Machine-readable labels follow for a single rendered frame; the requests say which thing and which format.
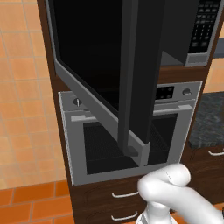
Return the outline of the black glass microwave door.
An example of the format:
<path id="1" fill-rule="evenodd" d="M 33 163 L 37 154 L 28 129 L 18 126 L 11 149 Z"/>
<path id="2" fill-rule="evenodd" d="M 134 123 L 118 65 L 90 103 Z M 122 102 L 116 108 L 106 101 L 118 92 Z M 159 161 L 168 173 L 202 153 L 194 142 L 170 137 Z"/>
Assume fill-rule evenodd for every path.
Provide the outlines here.
<path id="1" fill-rule="evenodd" d="M 117 141 L 123 0 L 45 0 L 56 74 Z M 129 141 L 148 162 L 165 0 L 138 0 Z"/>

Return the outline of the black microwave oven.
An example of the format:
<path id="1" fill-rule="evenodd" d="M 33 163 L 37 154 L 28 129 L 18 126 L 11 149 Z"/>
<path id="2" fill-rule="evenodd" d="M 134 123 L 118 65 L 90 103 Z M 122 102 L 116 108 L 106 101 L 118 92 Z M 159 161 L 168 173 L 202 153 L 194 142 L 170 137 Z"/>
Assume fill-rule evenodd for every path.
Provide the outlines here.
<path id="1" fill-rule="evenodd" d="M 224 0 L 165 0 L 161 67 L 205 67 Z"/>

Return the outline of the dark wood tall cabinet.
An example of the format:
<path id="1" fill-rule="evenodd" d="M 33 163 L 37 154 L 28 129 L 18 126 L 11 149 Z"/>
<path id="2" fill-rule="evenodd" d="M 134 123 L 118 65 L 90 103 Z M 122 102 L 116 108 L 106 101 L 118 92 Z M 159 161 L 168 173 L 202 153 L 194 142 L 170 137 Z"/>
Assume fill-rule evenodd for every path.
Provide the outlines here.
<path id="1" fill-rule="evenodd" d="M 182 164 L 189 129 L 205 85 L 208 62 L 206 66 L 160 66 L 153 111 L 187 104 L 192 110 L 152 115 L 148 162 L 139 166 L 131 157 L 122 154 L 117 141 L 83 102 L 79 107 L 74 104 L 74 99 L 79 97 L 56 74 L 46 0 L 37 1 L 69 192 L 74 186 L 135 176 L 142 178 L 168 165 Z M 183 95 L 185 88 L 190 88 L 192 94 Z M 71 121 L 71 116 L 83 115 L 94 116 L 96 120 Z"/>

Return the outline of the dark wood drawer front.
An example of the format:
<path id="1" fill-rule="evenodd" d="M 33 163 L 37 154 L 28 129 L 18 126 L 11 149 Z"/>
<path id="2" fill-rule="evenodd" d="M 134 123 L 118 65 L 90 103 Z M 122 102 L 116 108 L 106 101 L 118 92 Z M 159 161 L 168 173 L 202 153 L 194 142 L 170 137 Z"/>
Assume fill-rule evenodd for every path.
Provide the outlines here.
<path id="1" fill-rule="evenodd" d="M 139 179 L 140 176 L 135 176 L 93 184 L 76 185 L 70 188 L 72 205 L 74 208 L 83 208 L 108 204 L 122 204 L 128 200 L 139 200 L 139 195 L 120 199 L 116 199 L 111 195 L 112 192 L 114 194 L 137 192 L 137 181 Z"/>
<path id="2" fill-rule="evenodd" d="M 224 202 L 224 156 L 213 157 L 208 151 L 223 152 L 224 146 L 192 149 L 185 146 L 181 163 L 192 175 L 189 187 L 196 190 L 212 204 Z"/>
<path id="3" fill-rule="evenodd" d="M 145 209 L 145 202 L 127 203 L 120 205 L 92 206 L 73 211 L 75 224 L 123 224 L 126 222 L 135 221 L 138 215 Z M 111 220 L 111 215 L 114 217 L 125 217 L 138 212 L 135 218 L 129 220 L 114 221 Z"/>

